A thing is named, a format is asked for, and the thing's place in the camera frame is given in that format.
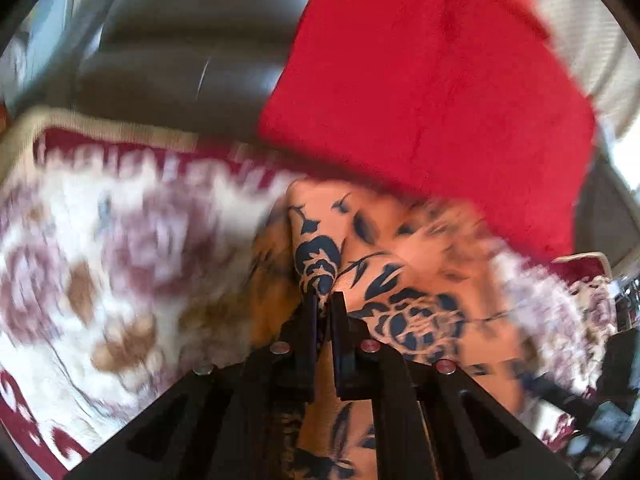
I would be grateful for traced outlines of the orange floral garment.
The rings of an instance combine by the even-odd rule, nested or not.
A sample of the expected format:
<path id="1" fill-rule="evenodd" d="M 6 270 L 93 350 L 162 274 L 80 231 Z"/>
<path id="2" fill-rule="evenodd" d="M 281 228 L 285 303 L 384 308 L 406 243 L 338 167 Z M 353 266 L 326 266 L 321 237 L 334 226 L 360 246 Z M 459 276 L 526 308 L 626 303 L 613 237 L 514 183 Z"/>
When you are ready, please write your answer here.
<path id="1" fill-rule="evenodd" d="M 296 181 L 255 240 L 253 344 L 276 340 L 305 294 L 340 292 L 375 339 L 409 361 L 458 362 L 516 412 L 521 348 L 490 258 L 468 205 L 409 206 L 346 182 Z"/>

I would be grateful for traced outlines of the floral plush blanket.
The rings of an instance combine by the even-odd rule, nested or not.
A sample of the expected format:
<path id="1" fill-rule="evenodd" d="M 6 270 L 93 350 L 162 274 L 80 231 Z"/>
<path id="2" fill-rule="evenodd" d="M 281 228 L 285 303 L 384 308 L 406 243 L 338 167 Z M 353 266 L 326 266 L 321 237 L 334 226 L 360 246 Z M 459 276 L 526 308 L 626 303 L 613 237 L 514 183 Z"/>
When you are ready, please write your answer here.
<path id="1" fill-rule="evenodd" d="M 38 478 L 61 479 L 184 373 L 253 344 L 254 244 L 309 179 L 191 133 L 36 110 L 1 137 L 1 423 Z M 616 333 L 608 265 L 550 264 L 488 231 L 527 367 L 591 394 Z M 523 393 L 514 413 L 552 450 L 572 420 Z"/>

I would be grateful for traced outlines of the red pillow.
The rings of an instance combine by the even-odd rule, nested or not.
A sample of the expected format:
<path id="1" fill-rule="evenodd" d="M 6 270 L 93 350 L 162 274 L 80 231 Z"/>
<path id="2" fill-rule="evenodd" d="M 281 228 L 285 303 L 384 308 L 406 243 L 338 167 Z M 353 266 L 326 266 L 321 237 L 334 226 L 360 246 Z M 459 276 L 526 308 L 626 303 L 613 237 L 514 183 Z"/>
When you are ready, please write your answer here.
<path id="1" fill-rule="evenodd" d="M 573 248 L 596 118 L 532 0 L 309 0 L 262 140 L 460 197 L 539 258 Z"/>

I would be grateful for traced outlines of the white patterned curtain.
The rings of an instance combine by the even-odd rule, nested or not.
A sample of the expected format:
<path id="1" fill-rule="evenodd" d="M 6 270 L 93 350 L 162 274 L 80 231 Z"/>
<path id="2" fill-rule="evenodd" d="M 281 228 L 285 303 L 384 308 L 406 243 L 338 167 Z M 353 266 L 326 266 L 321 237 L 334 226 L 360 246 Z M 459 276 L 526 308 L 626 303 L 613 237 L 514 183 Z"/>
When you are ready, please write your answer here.
<path id="1" fill-rule="evenodd" d="M 639 146 L 639 59 L 601 0 L 534 0 L 557 55 L 613 127 L 614 148 Z"/>

